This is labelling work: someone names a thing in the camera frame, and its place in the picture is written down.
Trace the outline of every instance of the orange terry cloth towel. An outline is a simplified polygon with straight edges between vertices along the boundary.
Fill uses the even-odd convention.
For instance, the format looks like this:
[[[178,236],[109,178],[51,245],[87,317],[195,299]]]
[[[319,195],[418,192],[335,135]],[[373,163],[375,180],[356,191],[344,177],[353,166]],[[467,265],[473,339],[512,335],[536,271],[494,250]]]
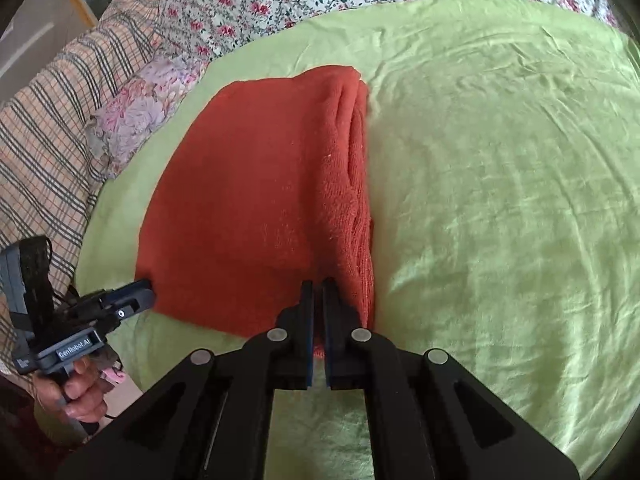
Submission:
[[[367,326],[367,86],[351,67],[235,82],[191,125],[140,230],[155,310],[252,336],[333,276]]]

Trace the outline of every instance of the finger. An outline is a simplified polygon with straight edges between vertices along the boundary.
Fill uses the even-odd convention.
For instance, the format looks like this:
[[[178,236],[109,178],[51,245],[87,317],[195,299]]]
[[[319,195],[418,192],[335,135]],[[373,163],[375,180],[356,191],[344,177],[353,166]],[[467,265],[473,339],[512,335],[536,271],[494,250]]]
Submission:
[[[78,361],[74,362],[74,370],[79,374],[84,374],[91,364],[91,359],[89,359],[88,355],[85,355],[84,357],[79,358]]]
[[[100,419],[107,413],[107,403],[104,400],[96,406],[91,413],[84,416],[79,416],[80,422],[100,422]]]
[[[59,411],[58,402],[62,398],[62,390],[51,379],[46,378],[41,372],[33,375],[33,386],[36,389],[38,400],[43,408],[50,412]]]
[[[71,374],[69,380],[65,383],[65,393],[69,399],[77,399],[82,396],[91,386],[98,380],[100,372],[98,368],[93,364],[79,365],[82,373],[76,371]]]
[[[105,380],[103,378],[98,379],[96,384],[100,387],[100,390],[104,394],[109,393],[115,387],[115,386],[113,386],[113,384],[111,384],[109,381],[107,381],[107,380]]]
[[[65,406],[65,413],[71,418],[89,415],[104,400],[104,394],[97,384],[91,386],[81,397]]]

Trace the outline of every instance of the screw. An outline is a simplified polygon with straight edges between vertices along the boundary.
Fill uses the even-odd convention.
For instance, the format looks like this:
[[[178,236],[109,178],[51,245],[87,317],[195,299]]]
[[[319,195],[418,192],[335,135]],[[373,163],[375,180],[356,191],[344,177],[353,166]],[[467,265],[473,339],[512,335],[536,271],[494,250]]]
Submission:
[[[366,328],[357,328],[351,332],[351,338],[359,343],[364,343],[371,339],[371,332]]]
[[[287,331],[283,328],[272,328],[267,332],[267,338],[269,338],[269,341],[274,342],[284,341],[288,335]]]
[[[447,354],[444,350],[434,348],[433,350],[429,350],[427,359],[429,359],[429,361],[431,361],[435,365],[443,365],[447,362],[447,359],[449,359],[449,354]]]
[[[211,352],[209,350],[196,350],[190,355],[191,362],[195,365],[205,365],[211,361]]]

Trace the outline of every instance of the striped pillow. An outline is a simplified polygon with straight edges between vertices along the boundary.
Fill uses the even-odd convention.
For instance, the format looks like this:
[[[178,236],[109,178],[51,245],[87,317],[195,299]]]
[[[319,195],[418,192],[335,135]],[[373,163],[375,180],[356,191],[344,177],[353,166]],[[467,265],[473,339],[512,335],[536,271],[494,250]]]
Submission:
[[[162,37],[161,0],[113,0],[97,27],[69,43],[0,107],[0,248],[36,234],[52,241],[49,279],[60,294],[106,179],[107,156],[84,134],[91,115],[146,65]],[[0,289],[0,371],[14,373],[14,334]],[[18,381],[31,390],[29,381]]]

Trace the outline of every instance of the green blanket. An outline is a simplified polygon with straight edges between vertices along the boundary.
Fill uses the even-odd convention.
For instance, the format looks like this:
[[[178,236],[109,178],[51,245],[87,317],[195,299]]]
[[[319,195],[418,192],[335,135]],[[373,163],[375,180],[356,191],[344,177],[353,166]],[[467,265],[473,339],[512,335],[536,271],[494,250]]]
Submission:
[[[376,329],[447,349],[588,476],[640,401],[638,59],[612,28],[521,0],[372,6],[255,41],[104,187],[79,290],[133,279],[154,187],[220,88],[353,65],[370,89]],[[192,349],[241,344],[153,313],[110,341],[143,389]],[[279,392],[268,478],[370,478],[363,406]]]

